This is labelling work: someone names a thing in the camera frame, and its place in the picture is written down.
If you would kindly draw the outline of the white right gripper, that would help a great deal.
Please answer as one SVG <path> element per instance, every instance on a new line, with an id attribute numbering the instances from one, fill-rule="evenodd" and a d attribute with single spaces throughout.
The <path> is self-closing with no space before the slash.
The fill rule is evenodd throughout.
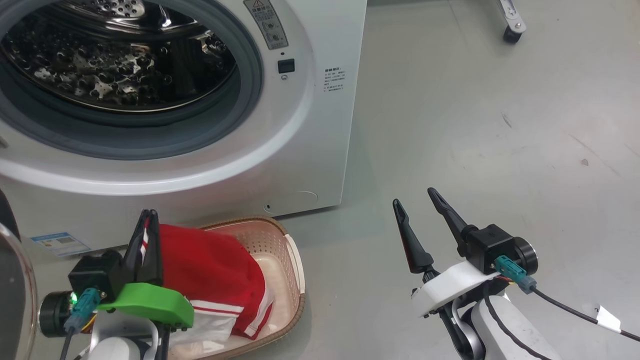
<path id="1" fill-rule="evenodd" d="M 466 256 L 468 249 L 466 237 L 473 230 L 473 224 L 466 223 L 434 187 L 429 187 L 427 193 L 435 210 L 445 219 L 455 239 L 458 255 Z M 399 199 L 393 200 L 392 208 L 409 271 L 412 274 L 433 272 L 434 259 L 425 251 L 416 237 L 410 225 L 409 215 Z M 435 278 L 428 280 L 411 295 L 413 316 L 423 317 L 476 289 L 485 281 L 493 280 L 498 275 L 499 272 L 491 268 L 489 274 L 485 274 L 468 260 L 452 265 Z"/>

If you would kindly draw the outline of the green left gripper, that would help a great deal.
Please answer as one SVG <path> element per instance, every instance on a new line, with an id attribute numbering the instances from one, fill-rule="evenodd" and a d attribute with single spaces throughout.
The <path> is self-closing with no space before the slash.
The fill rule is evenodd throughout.
<path id="1" fill-rule="evenodd" d="M 128 283 L 110 303 L 100 303 L 99 312 L 117 312 L 169 325 L 176 330 L 194 326 L 195 310 L 180 292 L 162 287 L 163 260 L 159 216 L 143 209 L 127 246 L 123 268 Z M 136 283 L 141 267 L 141 281 Z"/>

